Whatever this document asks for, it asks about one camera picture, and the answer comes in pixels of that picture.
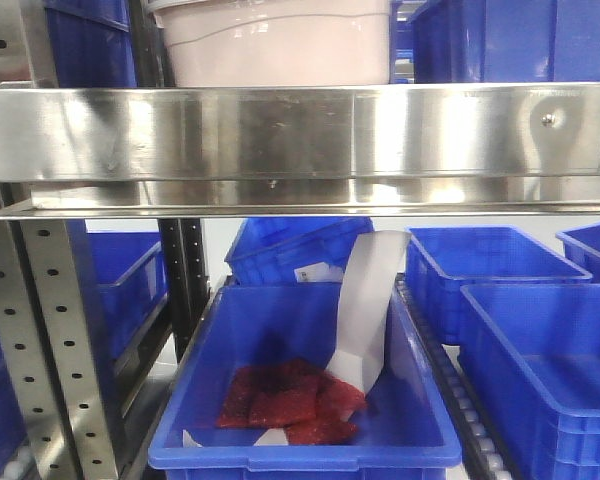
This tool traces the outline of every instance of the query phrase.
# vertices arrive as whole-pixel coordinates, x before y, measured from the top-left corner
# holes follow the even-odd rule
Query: metal post with holes
[[[0,222],[0,342],[40,476],[81,479],[22,235],[8,222]]]
[[[169,282],[169,314],[182,358],[209,300],[200,219],[160,220],[160,235]]]
[[[22,231],[84,475],[117,479],[129,452],[85,223]]]
[[[161,40],[162,32],[147,15],[144,2],[129,0],[136,77],[140,87],[174,86]],[[176,355],[180,359],[209,300],[202,222],[198,218],[160,220],[162,248],[169,282],[168,314]]]

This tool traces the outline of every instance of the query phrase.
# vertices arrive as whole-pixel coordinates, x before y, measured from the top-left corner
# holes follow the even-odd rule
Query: stainless steel shelf
[[[25,219],[600,212],[600,84],[0,90]]]

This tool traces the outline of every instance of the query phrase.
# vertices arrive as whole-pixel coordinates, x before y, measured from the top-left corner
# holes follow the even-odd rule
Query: screw
[[[556,116],[553,113],[547,113],[542,117],[542,126],[553,127],[556,124]]]

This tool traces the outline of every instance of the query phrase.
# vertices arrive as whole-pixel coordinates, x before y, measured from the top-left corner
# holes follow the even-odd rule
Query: white label
[[[314,263],[294,270],[298,283],[342,282],[344,271],[340,267],[325,262]]]

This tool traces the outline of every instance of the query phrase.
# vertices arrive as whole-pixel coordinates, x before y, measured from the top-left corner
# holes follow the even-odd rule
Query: storage shelving
[[[35,15],[0,3],[0,26],[21,32],[9,42],[17,51],[0,52],[0,65],[13,71],[10,61],[28,58],[23,45],[41,37],[26,28]],[[0,86],[53,85],[48,63],[27,62],[27,78]],[[35,403],[25,419],[40,473],[120,478],[136,474],[128,465],[139,448],[123,448],[123,438],[141,440],[124,432],[122,404],[139,407],[109,388],[117,373],[135,397],[139,377],[100,360],[98,315],[85,301],[94,285],[77,248],[84,232],[71,219],[160,218],[175,262],[172,313],[193,320],[206,280],[200,249],[186,248],[202,243],[191,217],[600,213],[600,84],[0,88],[0,184],[0,271],[15,279],[0,285],[0,305],[22,315],[17,331],[0,316],[0,336],[3,345],[27,345],[27,363],[18,348],[6,352],[12,379],[26,367],[39,380],[34,393],[25,384],[16,391],[21,408]],[[68,297],[45,277],[50,259],[65,266]],[[58,333],[58,306],[76,312],[75,338]],[[146,373],[171,325],[179,353],[189,342],[192,322],[177,326],[179,315],[166,315],[156,312],[143,329],[152,335],[134,342],[135,372]],[[77,348],[63,366],[66,342]],[[89,372],[87,387],[69,380],[76,359]]]

